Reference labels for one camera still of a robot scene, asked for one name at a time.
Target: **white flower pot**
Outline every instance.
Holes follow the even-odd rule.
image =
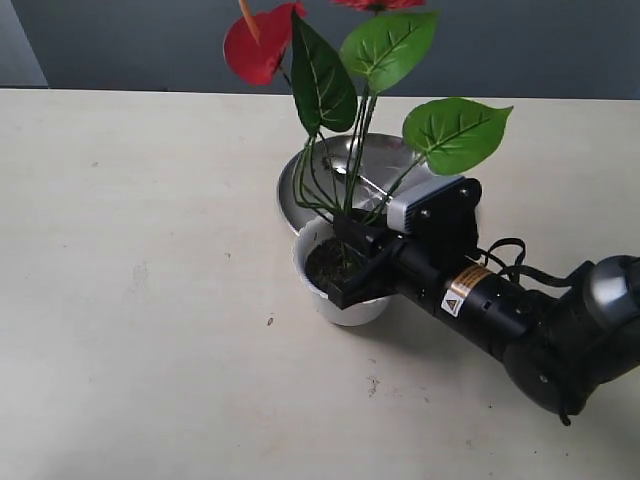
[[[333,237],[333,228],[323,218],[317,217],[299,232],[293,246],[293,263],[302,282],[311,290],[317,311],[329,322],[345,327],[364,325],[379,317],[387,308],[391,297],[377,298],[340,310],[329,297],[317,288],[305,274],[305,264],[311,252],[322,242]]]

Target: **metal bowl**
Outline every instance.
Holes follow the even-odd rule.
[[[333,196],[334,183],[337,198],[342,201],[345,191],[345,173],[351,135],[338,135],[327,138],[326,144],[318,142],[314,145],[311,166],[315,170],[316,180],[323,190]],[[278,179],[278,205],[280,212],[291,230],[297,235],[308,221],[316,217],[313,210],[299,207],[293,197],[293,171],[300,152],[298,152],[284,167]],[[398,176],[405,171],[416,159],[417,153],[404,144],[402,138],[385,134],[369,134],[366,137],[360,178],[354,194],[354,205],[367,208],[368,205],[384,198]],[[425,182],[435,175],[426,164],[415,167],[402,182],[396,195]],[[306,172],[304,182],[319,195],[311,178],[310,169]]]

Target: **soil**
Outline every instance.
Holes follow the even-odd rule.
[[[335,238],[325,240],[307,257],[305,273],[317,288],[326,293],[331,283],[340,284],[361,267],[358,257]]]

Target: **artificial plant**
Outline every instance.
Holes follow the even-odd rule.
[[[363,160],[365,139],[380,95],[405,78],[429,51],[438,12],[407,11],[424,0],[333,0],[371,17],[335,50],[304,18],[302,2],[253,15],[239,0],[240,18],[229,30],[224,52],[231,70],[252,85],[267,85],[280,73],[291,88],[298,117],[307,133],[293,179],[296,203],[327,220],[351,215]],[[290,68],[283,64],[291,44]],[[364,81],[358,96],[353,78]],[[465,172],[500,145],[512,107],[496,109],[464,98],[433,100],[414,108],[402,126],[405,144],[418,155],[401,172],[372,211],[359,221],[372,222],[412,168],[426,163],[437,175]],[[317,181],[312,155],[324,133],[351,131],[346,181],[324,189]],[[330,152],[326,158],[331,162]]]

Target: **red flower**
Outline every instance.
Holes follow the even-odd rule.
[[[332,0],[356,10],[368,10],[370,12],[382,12],[385,10],[398,10],[400,8],[419,7],[424,5],[424,0]]]
[[[306,14],[299,2],[285,3],[271,12],[251,16],[240,2],[243,18],[234,23],[224,40],[229,68],[251,85],[268,85],[291,42],[291,14]]]

